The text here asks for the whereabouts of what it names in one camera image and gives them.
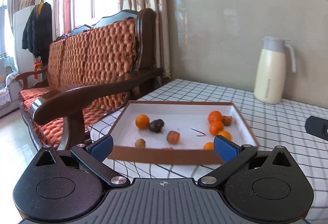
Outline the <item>small orange kumquat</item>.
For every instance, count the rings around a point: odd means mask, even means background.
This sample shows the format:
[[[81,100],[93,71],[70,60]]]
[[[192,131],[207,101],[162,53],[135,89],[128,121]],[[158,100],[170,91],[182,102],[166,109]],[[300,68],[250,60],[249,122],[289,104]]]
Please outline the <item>small orange kumquat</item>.
[[[218,136],[223,136],[223,137],[225,137],[228,140],[232,140],[232,135],[228,131],[222,130],[217,135]]]

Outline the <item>wrinkled tangerine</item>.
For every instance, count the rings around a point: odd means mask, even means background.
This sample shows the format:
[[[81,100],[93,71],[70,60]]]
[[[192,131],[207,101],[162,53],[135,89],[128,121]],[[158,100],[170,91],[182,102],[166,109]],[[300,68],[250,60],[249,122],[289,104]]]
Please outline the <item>wrinkled tangerine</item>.
[[[213,150],[214,149],[213,142],[207,142],[207,143],[205,143],[203,149],[204,150]]]

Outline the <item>small orange tangerine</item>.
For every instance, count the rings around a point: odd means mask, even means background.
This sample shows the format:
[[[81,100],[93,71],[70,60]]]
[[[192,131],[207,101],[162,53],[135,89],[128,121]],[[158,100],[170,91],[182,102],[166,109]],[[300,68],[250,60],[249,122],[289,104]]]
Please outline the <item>small orange tangerine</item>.
[[[210,123],[209,132],[212,136],[217,136],[224,130],[224,124],[222,121],[213,121]]]

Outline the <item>white tray brown rim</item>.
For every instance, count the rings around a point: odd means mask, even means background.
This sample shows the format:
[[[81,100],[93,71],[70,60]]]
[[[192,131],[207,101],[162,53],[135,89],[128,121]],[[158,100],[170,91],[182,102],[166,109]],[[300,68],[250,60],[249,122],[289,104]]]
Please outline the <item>white tray brown rim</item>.
[[[182,102],[182,101],[130,101],[112,125],[109,134],[113,138],[113,150],[108,158],[119,161],[160,165],[213,165],[223,161],[213,150],[204,150],[204,144],[212,142],[208,115],[219,111],[232,116],[233,122],[225,128],[238,145],[258,146],[254,133],[232,102]],[[161,132],[140,130],[135,125],[138,115],[147,115],[150,121],[162,119]],[[180,133],[180,141],[167,142],[170,131]],[[145,148],[136,148],[135,141],[144,139]]]

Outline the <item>cut orange carrot piece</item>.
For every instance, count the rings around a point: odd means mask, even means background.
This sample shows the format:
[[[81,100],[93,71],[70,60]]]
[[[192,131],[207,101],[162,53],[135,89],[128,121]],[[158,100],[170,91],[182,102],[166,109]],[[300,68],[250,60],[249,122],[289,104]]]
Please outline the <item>cut orange carrot piece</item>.
[[[180,133],[177,131],[170,131],[167,134],[167,142],[173,145],[176,145],[180,141]]]

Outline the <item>brown kiwi fruit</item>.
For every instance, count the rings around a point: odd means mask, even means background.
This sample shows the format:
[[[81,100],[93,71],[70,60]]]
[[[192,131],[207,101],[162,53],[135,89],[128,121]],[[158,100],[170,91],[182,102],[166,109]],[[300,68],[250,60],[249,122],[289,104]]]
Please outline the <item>brown kiwi fruit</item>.
[[[136,148],[140,148],[140,149],[145,148],[146,147],[146,141],[144,139],[138,139],[138,140],[135,141],[134,146]]]

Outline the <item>cream thermos jug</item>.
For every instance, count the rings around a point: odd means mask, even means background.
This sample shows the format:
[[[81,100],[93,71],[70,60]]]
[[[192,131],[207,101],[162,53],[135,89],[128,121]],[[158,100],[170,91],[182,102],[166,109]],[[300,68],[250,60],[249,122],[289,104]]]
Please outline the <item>cream thermos jug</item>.
[[[291,56],[291,71],[296,72],[296,55],[288,39],[266,36],[257,67],[254,96],[264,103],[277,104],[282,99],[287,71],[285,50]]]

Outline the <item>dark passion fruit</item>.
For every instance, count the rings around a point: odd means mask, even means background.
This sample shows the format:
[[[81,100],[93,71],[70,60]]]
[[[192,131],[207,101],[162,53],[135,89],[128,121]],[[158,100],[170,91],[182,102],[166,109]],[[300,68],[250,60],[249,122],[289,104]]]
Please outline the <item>dark passion fruit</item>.
[[[151,132],[159,133],[159,132],[161,132],[163,126],[165,126],[164,121],[162,119],[157,119],[157,120],[150,122],[148,129]]]

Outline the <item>wooden sofa orange cushions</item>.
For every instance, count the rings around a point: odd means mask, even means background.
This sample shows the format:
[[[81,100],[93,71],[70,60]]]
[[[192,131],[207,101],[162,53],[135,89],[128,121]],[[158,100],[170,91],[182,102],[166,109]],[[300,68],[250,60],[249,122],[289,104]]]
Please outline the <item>wooden sofa orange cushions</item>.
[[[22,119],[36,149],[91,143],[89,126],[153,90],[163,69],[155,61],[156,14],[123,10],[83,25],[50,44],[46,78],[28,86],[17,75]]]

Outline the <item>black coat on rack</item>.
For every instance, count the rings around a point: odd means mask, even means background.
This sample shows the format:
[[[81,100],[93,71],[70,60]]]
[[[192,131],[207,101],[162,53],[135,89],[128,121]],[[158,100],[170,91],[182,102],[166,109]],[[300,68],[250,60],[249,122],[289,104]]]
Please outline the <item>black coat on rack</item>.
[[[43,3],[40,13],[36,5],[30,13],[23,31],[22,49],[29,50],[34,57],[40,57],[43,66],[47,66],[49,46],[52,37],[52,8],[47,2]]]

